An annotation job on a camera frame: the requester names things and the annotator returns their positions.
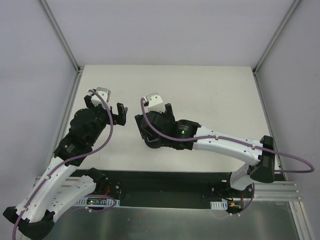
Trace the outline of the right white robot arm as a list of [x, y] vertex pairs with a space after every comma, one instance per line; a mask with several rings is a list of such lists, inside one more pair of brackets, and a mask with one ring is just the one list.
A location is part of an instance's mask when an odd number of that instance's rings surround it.
[[274, 139], [271, 136], [265, 135], [261, 139], [223, 136], [197, 122], [176, 120], [169, 103], [165, 104], [164, 112], [149, 111], [134, 119], [149, 148], [207, 151], [242, 161], [243, 166], [231, 172], [225, 184], [225, 192], [230, 197], [237, 197], [249, 185], [275, 181]]

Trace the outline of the black phone stand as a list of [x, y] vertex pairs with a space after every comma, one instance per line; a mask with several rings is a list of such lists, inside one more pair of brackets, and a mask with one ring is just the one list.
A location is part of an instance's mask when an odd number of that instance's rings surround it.
[[159, 149], [162, 146], [162, 143], [157, 136], [148, 136], [143, 140], [144, 143], [151, 149]]

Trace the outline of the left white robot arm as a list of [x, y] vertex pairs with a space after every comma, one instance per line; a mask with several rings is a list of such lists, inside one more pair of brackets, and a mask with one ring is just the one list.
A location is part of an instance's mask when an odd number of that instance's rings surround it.
[[100, 170], [86, 170], [77, 182], [62, 193], [62, 184], [83, 160], [102, 150], [110, 141], [115, 125], [126, 124], [127, 107], [117, 104], [117, 114], [108, 106], [109, 95], [93, 89], [84, 98], [86, 108], [78, 110], [67, 135], [59, 142], [46, 171], [30, 194], [18, 205], [5, 209], [3, 216], [14, 224], [11, 238], [21, 232], [31, 240], [42, 240], [55, 223], [77, 201], [87, 198], [90, 213], [111, 210], [120, 201], [120, 184], [112, 183]]

